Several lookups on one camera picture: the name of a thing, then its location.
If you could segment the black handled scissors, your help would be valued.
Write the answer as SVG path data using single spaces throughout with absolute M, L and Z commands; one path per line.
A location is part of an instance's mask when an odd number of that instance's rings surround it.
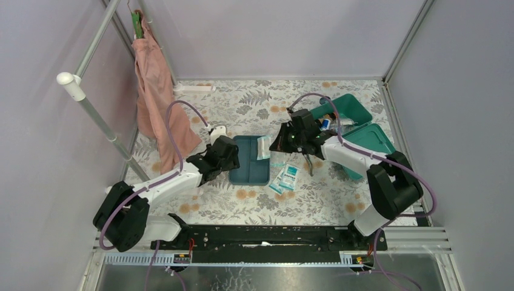
M 308 154 L 303 154 L 303 157 L 305 159 L 305 167 L 309 173 L 310 176 L 313 176 L 313 164 L 310 159 L 310 156 Z

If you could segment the teal medical gauze packet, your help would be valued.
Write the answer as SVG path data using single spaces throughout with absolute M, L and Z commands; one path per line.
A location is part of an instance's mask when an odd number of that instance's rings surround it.
M 300 169 L 296 166 L 286 164 L 279 179 L 279 186 L 293 191 L 296 187 L 299 171 Z

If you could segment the dark teal divided tray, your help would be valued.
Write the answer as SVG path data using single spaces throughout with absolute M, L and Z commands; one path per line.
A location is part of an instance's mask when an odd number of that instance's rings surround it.
M 270 181 L 270 160 L 258 157 L 259 136 L 238 135 L 233 139 L 238 146 L 240 167 L 229 171 L 229 181 L 236 186 L 265 186 Z

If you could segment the teal band-aid pack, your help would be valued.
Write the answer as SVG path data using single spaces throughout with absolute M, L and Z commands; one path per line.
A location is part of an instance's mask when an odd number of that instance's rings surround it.
M 269 159 L 271 156 L 270 146 L 272 143 L 272 138 L 270 136 L 260 136 L 257 138 L 257 146 L 258 146 L 258 152 L 256 159 L 257 160 L 264 160 Z

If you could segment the brown orange-cap syrup bottle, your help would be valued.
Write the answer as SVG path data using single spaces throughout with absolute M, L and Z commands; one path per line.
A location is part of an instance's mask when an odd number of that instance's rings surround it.
M 325 114 L 323 115 L 323 117 L 321 119 L 329 119 L 331 121 L 334 121 L 337 119 L 336 115 L 332 112 L 332 113 L 328 113 L 328 114 Z

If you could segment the white gauze pad bag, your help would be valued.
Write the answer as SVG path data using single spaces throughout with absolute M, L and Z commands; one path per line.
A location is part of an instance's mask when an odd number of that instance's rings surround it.
M 341 118 L 340 119 L 340 123 L 342 126 L 344 127 L 347 127 L 347 126 L 356 126 L 358 124 L 358 122 L 354 121 L 353 119 L 351 118 Z

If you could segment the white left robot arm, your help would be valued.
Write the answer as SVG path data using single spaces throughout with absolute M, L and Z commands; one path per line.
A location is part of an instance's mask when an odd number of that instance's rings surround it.
M 133 186 L 124 181 L 111 186 L 93 218 L 100 247 L 126 252 L 140 241 L 165 241 L 173 249 L 183 248 L 188 241 L 183 223 L 151 212 L 171 198 L 193 193 L 222 172 L 239 168 L 238 152 L 236 142 L 222 135 L 204 154 L 188 157 L 181 169 Z

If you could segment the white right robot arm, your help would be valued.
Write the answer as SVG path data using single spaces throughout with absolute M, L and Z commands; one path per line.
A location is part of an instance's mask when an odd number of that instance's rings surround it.
M 315 156 L 367 179 L 372 203 L 348 225 L 351 247 L 364 249 L 372 234 L 422 198 L 421 180 L 403 153 L 373 152 L 343 139 L 334 130 L 321 130 L 320 122 L 306 109 L 291 112 L 290 118 L 281 124 L 270 151 Z

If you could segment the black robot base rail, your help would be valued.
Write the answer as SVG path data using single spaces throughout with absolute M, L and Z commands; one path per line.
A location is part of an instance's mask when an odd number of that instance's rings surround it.
M 183 250 L 193 263 L 337 263 L 340 252 L 388 249 L 384 235 L 359 237 L 346 227 L 190 225 L 151 249 Z

